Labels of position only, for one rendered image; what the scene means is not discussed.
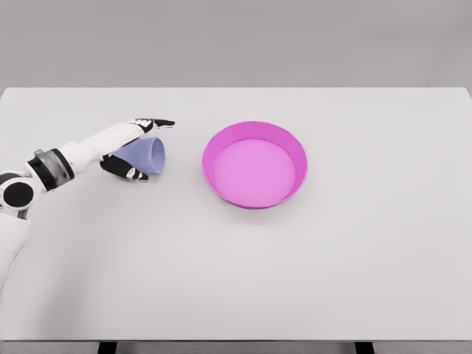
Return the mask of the pink round plate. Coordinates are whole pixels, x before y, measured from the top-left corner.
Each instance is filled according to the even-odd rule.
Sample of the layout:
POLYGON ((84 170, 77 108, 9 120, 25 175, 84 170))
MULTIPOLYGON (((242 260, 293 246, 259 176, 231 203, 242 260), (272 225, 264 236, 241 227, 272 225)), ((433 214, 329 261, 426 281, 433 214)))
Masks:
POLYGON ((229 125, 206 144, 202 170, 222 199, 246 209, 265 209, 291 198, 308 174, 300 141, 268 122, 229 125))

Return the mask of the lavender cup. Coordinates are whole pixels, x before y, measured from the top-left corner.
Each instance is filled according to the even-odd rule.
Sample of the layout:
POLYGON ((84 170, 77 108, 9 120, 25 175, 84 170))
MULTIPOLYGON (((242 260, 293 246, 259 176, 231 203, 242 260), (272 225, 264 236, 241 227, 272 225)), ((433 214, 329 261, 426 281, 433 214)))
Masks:
POLYGON ((162 140, 157 137, 139 138, 113 152, 137 170, 146 174, 160 175, 164 172, 166 153, 162 140))

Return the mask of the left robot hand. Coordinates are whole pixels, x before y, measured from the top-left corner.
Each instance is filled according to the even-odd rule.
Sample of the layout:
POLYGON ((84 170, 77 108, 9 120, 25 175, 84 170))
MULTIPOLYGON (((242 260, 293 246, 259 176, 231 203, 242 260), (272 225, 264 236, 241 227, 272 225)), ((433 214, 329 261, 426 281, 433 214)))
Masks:
POLYGON ((127 181, 148 181, 147 173, 142 172, 130 162, 115 156, 114 153, 146 136, 154 128, 171 128, 174 125, 175 122, 172 120, 132 119, 96 133, 85 143, 92 148, 94 156, 104 171, 127 181))

